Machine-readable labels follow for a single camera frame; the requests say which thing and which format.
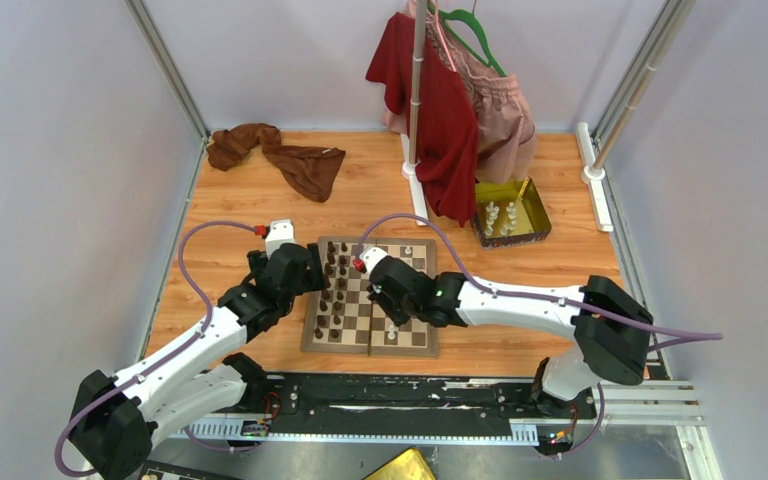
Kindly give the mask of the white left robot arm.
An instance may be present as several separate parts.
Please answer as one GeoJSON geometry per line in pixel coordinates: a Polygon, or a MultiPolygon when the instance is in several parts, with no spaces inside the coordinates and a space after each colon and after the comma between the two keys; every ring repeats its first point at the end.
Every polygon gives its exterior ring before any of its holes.
{"type": "Polygon", "coordinates": [[[295,300],[324,287],[316,244],[252,251],[249,274],[184,334],[113,375],[80,383],[64,438],[104,479],[125,479],[171,434],[204,415],[236,406],[258,411],[263,369],[240,347],[291,313],[295,300]]]}

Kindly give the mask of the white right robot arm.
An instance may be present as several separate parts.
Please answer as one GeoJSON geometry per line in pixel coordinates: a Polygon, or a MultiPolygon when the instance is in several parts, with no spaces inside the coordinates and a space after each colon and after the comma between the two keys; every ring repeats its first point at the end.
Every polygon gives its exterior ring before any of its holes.
{"type": "Polygon", "coordinates": [[[578,394],[601,381],[635,386],[644,378],[648,310],[613,280],[592,275],[583,286],[529,287],[494,283],[464,273],[430,277],[371,247],[353,262],[369,276],[368,296],[396,325],[419,320],[436,328],[501,325],[573,341],[545,359],[535,375],[531,403],[556,417],[578,394]]]}

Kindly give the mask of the white chess pieces in tray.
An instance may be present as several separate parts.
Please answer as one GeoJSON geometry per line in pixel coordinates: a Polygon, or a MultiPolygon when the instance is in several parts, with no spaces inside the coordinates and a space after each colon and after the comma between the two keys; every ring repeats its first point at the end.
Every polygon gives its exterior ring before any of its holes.
{"type": "Polygon", "coordinates": [[[488,238],[505,237],[515,233],[518,223],[518,211],[515,201],[497,203],[490,201],[485,205],[483,233],[488,238]]]}

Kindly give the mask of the brown crumpled cloth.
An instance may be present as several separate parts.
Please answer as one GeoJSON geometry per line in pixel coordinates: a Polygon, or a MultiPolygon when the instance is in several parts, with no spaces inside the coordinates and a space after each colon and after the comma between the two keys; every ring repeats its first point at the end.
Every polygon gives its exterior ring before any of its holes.
{"type": "Polygon", "coordinates": [[[346,156],[346,151],[336,147],[285,144],[277,127],[247,123],[215,131],[207,147],[208,162],[217,170],[228,171],[241,166],[256,147],[293,190],[317,203],[330,198],[346,156]]]}

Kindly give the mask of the yellow transparent tray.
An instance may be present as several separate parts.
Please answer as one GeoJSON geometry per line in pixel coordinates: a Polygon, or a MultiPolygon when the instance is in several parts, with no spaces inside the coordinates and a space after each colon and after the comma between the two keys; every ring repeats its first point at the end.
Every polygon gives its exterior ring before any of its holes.
{"type": "Polygon", "coordinates": [[[472,220],[482,249],[492,250],[544,241],[552,224],[534,181],[475,185],[476,211],[472,220]]]}

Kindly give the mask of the white clothes rack stand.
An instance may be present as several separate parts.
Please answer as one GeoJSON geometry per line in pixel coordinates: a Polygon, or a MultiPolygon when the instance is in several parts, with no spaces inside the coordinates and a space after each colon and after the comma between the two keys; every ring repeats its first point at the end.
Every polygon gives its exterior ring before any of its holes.
{"type": "Polygon", "coordinates": [[[424,60],[424,45],[426,40],[426,15],[428,12],[428,2],[426,0],[417,0],[414,16],[412,63],[411,63],[411,96],[409,109],[409,126],[407,134],[401,136],[404,161],[402,164],[402,176],[408,182],[413,215],[416,217],[417,225],[424,225],[429,219],[428,207],[426,204],[423,187],[416,174],[416,167],[419,163],[417,154],[418,146],[418,126],[419,110],[421,105],[420,85],[422,63],[424,60]]]}

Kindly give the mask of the yellow object at bottom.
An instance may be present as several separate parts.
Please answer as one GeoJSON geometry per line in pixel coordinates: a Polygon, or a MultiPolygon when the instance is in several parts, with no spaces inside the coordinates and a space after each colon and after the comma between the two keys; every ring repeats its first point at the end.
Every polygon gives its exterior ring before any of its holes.
{"type": "Polygon", "coordinates": [[[436,480],[425,456],[410,447],[375,469],[365,480],[436,480]]]}

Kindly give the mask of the pink hanging garment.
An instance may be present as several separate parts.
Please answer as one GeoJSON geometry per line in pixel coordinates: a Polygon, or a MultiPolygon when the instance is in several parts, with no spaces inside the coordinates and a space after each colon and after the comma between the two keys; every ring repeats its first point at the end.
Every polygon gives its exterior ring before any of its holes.
{"type": "Polygon", "coordinates": [[[442,27],[442,16],[426,14],[424,69],[458,78],[471,105],[477,131],[476,177],[482,183],[523,181],[537,150],[536,125],[517,77],[502,76],[468,53],[442,27]]]}

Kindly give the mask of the red hanging shirt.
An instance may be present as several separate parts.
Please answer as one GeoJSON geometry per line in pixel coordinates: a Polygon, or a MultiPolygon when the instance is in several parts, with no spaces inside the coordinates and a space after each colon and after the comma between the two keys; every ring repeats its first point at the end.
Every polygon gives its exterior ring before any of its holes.
{"type": "MultiPolygon", "coordinates": [[[[388,20],[366,72],[384,86],[384,103],[410,125],[415,20],[396,13],[388,20]]],[[[432,211],[464,226],[476,210],[479,133],[471,100],[456,72],[444,65],[429,39],[420,78],[416,175],[432,211]]]]}

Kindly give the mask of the white corner rack foot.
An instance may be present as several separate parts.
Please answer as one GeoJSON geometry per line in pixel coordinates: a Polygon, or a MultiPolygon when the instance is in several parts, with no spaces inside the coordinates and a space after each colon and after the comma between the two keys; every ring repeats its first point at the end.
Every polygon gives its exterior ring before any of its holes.
{"type": "Polygon", "coordinates": [[[595,166],[597,156],[589,125],[586,122],[578,122],[575,136],[582,161],[580,179],[588,188],[597,229],[601,232],[611,233],[614,231],[614,224],[603,185],[606,174],[603,169],[595,166]]]}

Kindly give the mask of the green clothes hanger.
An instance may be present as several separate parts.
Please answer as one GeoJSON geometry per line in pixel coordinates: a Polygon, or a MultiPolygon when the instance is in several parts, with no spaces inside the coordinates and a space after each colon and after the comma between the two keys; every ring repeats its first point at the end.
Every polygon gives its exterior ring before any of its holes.
{"type": "Polygon", "coordinates": [[[500,77],[506,76],[506,72],[492,54],[486,32],[473,10],[455,9],[451,11],[443,11],[439,6],[430,5],[429,11],[439,17],[442,21],[442,27],[483,66],[492,69],[500,77]],[[459,22],[465,25],[474,34],[480,52],[476,51],[467,40],[461,38],[454,29],[448,25],[448,22],[459,22]]]}

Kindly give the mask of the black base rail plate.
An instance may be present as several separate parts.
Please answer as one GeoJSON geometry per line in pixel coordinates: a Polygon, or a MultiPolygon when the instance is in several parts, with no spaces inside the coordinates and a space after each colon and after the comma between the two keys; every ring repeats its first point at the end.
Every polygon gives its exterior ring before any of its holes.
{"type": "Polygon", "coordinates": [[[599,396],[581,392],[570,407],[540,407],[530,378],[274,372],[259,403],[211,413],[191,428],[200,440],[567,444],[598,416],[599,396]]]}

